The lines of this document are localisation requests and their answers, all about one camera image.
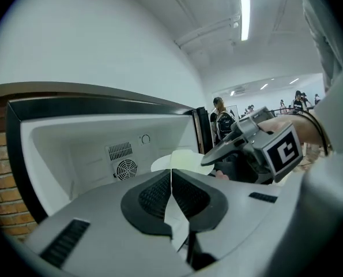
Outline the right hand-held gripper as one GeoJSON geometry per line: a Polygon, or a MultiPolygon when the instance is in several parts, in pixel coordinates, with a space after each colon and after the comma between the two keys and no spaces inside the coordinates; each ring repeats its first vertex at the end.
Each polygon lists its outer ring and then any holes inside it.
{"type": "Polygon", "coordinates": [[[259,127],[261,122],[273,118],[273,113],[263,107],[239,119],[231,126],[232,133],[203,156],[201,166],[242,153],[258,174],[257,184],[268,180],[279,183],[302,160],[303,153],[291,122],[276,132],[266,132],[259,127]]]}

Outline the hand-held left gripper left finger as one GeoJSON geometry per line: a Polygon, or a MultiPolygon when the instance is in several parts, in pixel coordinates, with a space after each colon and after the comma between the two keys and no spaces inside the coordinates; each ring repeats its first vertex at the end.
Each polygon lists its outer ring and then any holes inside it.
{"type": "Polygon", "coordinates": [[[188,276],[164,221],[167,170],[103,185],[42,221],[26,245],[71,276],[188,276]]]}

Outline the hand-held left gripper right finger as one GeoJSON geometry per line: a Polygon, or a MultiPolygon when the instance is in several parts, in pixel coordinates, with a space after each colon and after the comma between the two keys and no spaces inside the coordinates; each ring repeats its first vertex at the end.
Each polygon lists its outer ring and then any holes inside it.
{"type": "Polygon", "coordinates": [[[270,276],[299,198],[302,173],[283,185],[172,171],[172,194],[189,220],[189,252],[173,276],[270,276]]]}

